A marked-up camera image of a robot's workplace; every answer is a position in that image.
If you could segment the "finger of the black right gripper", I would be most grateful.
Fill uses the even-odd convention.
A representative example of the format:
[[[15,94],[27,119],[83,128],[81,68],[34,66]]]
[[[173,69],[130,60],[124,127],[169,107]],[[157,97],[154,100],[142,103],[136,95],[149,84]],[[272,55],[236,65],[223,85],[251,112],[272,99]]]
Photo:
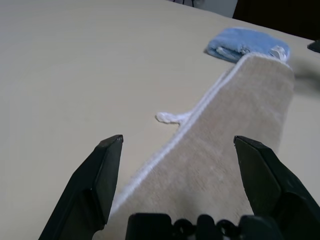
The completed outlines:
[[[320,40],[318,39],[308,44],[307,48],[313,52],[320,53]]]

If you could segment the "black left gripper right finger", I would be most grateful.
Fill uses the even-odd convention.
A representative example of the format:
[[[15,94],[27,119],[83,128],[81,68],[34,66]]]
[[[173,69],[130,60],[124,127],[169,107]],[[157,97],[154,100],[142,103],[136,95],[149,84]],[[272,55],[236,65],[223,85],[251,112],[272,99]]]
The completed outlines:
[[[320,207],[300,179],[261,142],[235,136],[233,143],[253,213],[272,218],[285,240],[318,240]]]

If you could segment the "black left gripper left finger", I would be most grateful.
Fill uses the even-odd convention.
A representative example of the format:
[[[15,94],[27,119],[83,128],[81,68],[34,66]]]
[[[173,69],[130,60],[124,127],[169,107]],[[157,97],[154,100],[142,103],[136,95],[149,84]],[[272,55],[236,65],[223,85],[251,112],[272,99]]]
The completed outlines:
[[[75,170],[41,240],[91,240],[108,222],[115,196],[123,135],[102,140]]]

